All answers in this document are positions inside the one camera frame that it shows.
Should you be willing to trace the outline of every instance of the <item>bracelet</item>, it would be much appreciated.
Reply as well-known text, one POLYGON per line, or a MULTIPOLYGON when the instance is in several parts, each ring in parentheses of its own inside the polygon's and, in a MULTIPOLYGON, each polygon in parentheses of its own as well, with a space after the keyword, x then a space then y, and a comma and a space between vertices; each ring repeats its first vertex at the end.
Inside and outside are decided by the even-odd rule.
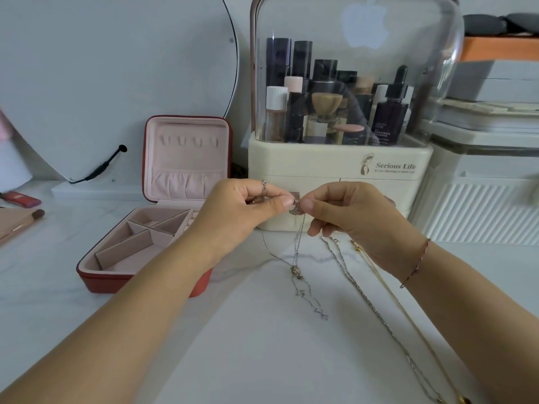
POLYGON ((421 254, 421 258, 419 258, 419 262, 418 262, 417 265, 415 266, 415 268, 414 268, 414 270, 412 271, 412 273, 408 275, 408 278, 406 278, 406 279, 404 280, 404 282, 401 284, 401 289, 402 289, 402 288, 404 287, 404 285, 408 282, 408 280, 409 280, 410 278, 412 278, 412 277, 415 275, 415 273, 416 273, 417 271, 419 271, 419 265, 421 264, 421 261, 422 261, 423 258, 425 257, 425 254, 427 253, 428 245, 429 245, 430 243, 431 243, 431 239, 430 239, 430 238, 427 238, 427 244, 425 244, 425 248, 423 249, 423 252, 422 252, 422 254, 421 254))

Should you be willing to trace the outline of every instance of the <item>marble table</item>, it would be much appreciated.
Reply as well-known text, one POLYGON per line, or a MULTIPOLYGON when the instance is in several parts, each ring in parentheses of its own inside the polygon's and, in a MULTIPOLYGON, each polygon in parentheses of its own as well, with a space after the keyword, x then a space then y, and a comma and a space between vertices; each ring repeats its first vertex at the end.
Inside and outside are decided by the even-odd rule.
MULTIPOLYGON (((110 295, 88 292, 80 258, 137 201, 55 200, 55 182, 22 190, 43 200, 43 221, 0 247, 0 389, 47 353, 110 295)), ((291 261, 293 233, 265 233, 291 261)), ((451 390, 408 322, 359 254, 342 241, 349 269, 429 380, 451 390)), ((539 315, 539 249, 442 244, 539 315)), ((319 237, 303 237, 298 265, 327 320, 296 296, 289 266, 255 231, 190 299, 161 348, 136 403, 428 403, 401 351, 347 282, 319 237)), ((421 309, 384 274, 460 389, 475 404, 484 391, 421 309)))

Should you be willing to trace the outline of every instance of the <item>ribbed plastic panel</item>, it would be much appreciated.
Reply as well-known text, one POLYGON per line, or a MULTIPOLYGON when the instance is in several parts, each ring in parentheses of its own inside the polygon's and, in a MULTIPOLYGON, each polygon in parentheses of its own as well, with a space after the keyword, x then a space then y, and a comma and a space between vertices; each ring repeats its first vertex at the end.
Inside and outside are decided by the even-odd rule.
POLYGON ((439 242, 539 245, 539 208, 530 201, 537 184, 440 176, 429 168, 408 219, 439 242))

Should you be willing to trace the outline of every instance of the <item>clear acrylic lid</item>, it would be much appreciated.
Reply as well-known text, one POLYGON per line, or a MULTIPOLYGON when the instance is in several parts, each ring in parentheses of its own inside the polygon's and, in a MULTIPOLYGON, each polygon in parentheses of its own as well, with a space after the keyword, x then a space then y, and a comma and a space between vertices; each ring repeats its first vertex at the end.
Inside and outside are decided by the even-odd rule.
POLYGON ((423 146, 463 36, 458 0, 253 0, 255 137, 423 146), (266 104, 276 87, 284 107, 266 104))

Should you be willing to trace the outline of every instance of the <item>jewelry box lid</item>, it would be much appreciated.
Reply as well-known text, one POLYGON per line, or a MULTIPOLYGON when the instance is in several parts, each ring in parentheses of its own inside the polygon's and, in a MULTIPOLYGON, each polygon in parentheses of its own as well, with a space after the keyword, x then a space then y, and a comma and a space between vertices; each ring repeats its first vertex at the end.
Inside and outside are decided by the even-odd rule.
POLYGON ((232 128, 211 116, 153 116, 146 122, 142 191, 148 201, 204 201, 230 177, 232 128))

